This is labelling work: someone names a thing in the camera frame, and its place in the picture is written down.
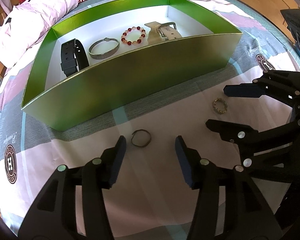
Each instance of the bedsheet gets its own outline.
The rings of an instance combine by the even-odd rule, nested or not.
[[[108,0],[89,0],[64,18]],[[197,77],[59,132],[22,112],[20,104],[27,77],[41,42],[31,47],[9,70],[0,87],[0,210],[5,223],[18,233],[28,208],[60,164],[82,166],[113,147],[120,135],[129,142],[132,132],[146,129],[151,143],[131,143],[111,190],[103,190],[110,225],[117,240],[186,239],[198,191],[184,182],[174,151],[176,136],[202,158],[232,169],[240,164],[236,145],[224,142],[205,127],[207,119],[252,126],[259,131],[285,124],[290,107],[265,96],[259,99],[227,98],[227,84],[251,82],[262,75],[256,56],[262,54],[276,70],[300,71],[300,58],[287,39],[250,8],[233,0],[192,0],[236,25],[242,38],[223,69]],[[212,102],[223,98],[228,111],[218,115]],[[12,145],[17,178],[11,184],[5,173],[4,153]],[[255,179],[275,212],[289,184]],[[78,232],[84,234],[80,187],[76,191]],[[222,232],[225,193],[220,193],[217,234]]]

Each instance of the black watch strap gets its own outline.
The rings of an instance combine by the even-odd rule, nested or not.
[[[68,77],[89,66],[89,61],[79,40],[73,39],[61,45],[61,69]]]

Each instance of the circular logo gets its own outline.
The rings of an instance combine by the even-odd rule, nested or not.
[[[8,145],[6,148],[4,163],[7,178],[11,184],[14,184],[17,180],[17,158],[12,145]]]
[[[256,60],[262,70],[275,70],[274,66],[262,54],[256,55]]]

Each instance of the metal buckle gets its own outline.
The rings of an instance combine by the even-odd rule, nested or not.
[[[174,28],[176,31],[178,31],[175,22],[169,22],[169,23],[163,23],[163,24],[160,24],[160,25],[158,26],[158,31],[159,31],[159,33],[161,34],[161,37],[163,37],[163,38],[166,38],[166,37],[167,37],[167,36],[164,35],[164,33],[162,32],[161,28],[162,28],[162,27],[167,27],[167,26],[170,26],[170,25],[173,25],[173,28]]]

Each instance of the ring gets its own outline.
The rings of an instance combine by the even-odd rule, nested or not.
[[[109,50],[109,51],[107,51],[107,52],[105,52],[105,53],[102,53],[102,54],[93,54],[93,53],[91,53],[92,49],[93,49],[97,44],[99,44],[99,43],[101,43],[101,42],[103,42],[103,41],[106,41],[106,42],[108,42],[108,41],[116,41],[116,42],[118,43],[118,45],[117,45],[114,49],[111,49],[111,50]],[[97,41],[97,42],[93,43],[93,44],[90,46],[90,48],[89,48],[89,55],[90,55],[90,57],[92,57],[92,58],[94,58],[94,59],[105,59],[105,58],[107,58],[107,57],[112,56],[114,53],[116,53],[117,50],[119,49],[119,46],[120,46],[120,44],[119,44],[119,41],[118,41],[117,39],[104,38],[103,40]]]
[[[146,142],[146,144],[145,145],[137,145],[137,144],[134,144],[133,143],[133,138],[134,138],[134,136],[136,135],[136,133],[137,132],[146,132],[147,134],[149,134],[149,136],[150,136],[150,138],[149,138],[149,140]],[[137,146],[137,147],[140,147],[140,148],[144,148],[144,147],[146,147],[150,142],[151,142],[151,133],[149,133],[147,130],[144,130],[144,129],[140,129],[140,130],[136,130],[136,131],[134,131],[133,133],[132,133],[132,138],[131,138],[131,143],[134,145],[134,146]]]
[[[220,110],[219,108],[217,108],[217,102],[221,102],[223,103],[225,109],[224,110]],[[228,104],[226,101],[224,101],[222,98],[217,98],[216,100],[214,100],[212,102],[213,108],[214,110],[218,113],[218,114],[224,114],[227,110],[228,110]]]

